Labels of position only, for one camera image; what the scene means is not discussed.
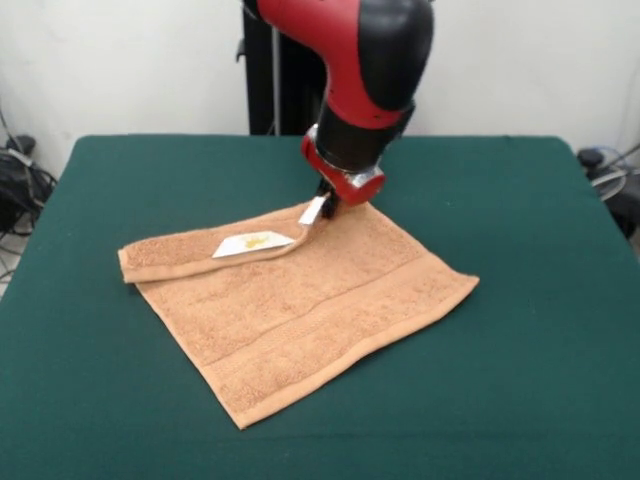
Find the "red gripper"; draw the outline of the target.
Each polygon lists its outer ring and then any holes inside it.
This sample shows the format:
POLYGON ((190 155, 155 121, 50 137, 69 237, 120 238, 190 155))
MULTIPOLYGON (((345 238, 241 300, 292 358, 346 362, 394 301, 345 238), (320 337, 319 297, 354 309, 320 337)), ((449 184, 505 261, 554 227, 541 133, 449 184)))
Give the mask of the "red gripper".
POLYGON ((329 192, 329 187, 335 192, 329 193, 325 198, 322 205, 323 219, 334 217, 340 200, 349 206, 371 201, 386 182, 386 176, 377 165, 359 173, 347 173, 329 165, 318 153, 311 135, 303 137, 301 151, 312 168, 325 181, 320 182, 315 195, 324 197, 329 192))

